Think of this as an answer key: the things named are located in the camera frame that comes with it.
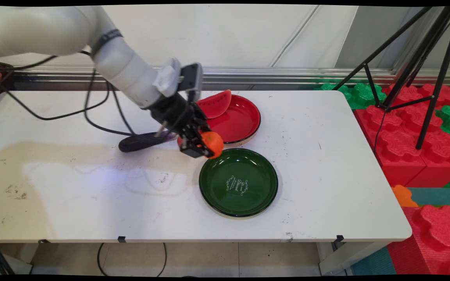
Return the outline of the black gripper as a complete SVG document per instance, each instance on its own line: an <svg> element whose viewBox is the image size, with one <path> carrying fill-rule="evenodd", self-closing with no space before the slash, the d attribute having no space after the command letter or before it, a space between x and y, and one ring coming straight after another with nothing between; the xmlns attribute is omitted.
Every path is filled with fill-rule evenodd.
<svg viewBox="0 0 450 281"><path fill-rule="evenodd" d="M180 94L162 97L148 107L150 115L157 122L166 123L165 128L178 134L177 144L180 152L192 157L214 157L214 150L207 144L211 129L207 117L197 103L187 101Z"/></svg>

